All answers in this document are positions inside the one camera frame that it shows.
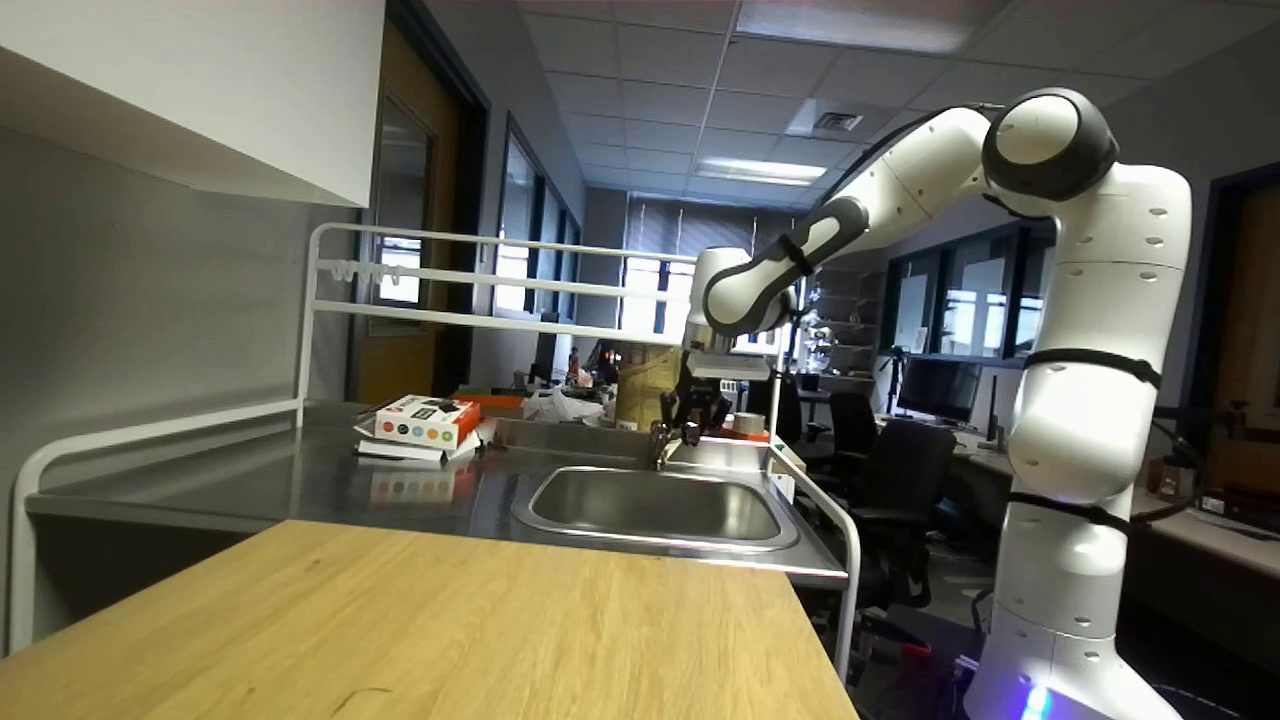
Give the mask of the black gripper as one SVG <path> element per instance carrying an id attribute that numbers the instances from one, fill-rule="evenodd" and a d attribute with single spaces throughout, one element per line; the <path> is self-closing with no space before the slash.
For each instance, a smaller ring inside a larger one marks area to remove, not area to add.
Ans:
<path id="1" fill-rule="evenodd" d="M 719 433 L 728 421 L 728 395 L 716 380 L 682 377 L 676 385 L 676 427 L 682 438 L 698 438 L 702 433 Z"/>

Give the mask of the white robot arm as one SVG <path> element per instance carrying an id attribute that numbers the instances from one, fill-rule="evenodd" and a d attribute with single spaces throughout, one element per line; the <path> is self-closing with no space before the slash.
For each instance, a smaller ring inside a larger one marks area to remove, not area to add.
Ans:
<path id="1" fill-rule="evenodd" d="M 756 330 L 823 258 L 889 249 L 965 195 L 1057 232 L 1004 438 L 1010 487 L 965 714 L 1180 720 L 1114 652 L 1130 482 L 1190 243 L 1180 173 L 1126 163 L 1103 112 L 1072 87 L 952 103 L 890 136 L 771 249 L 713 273 L 695 311 L 719 337 Z"/>

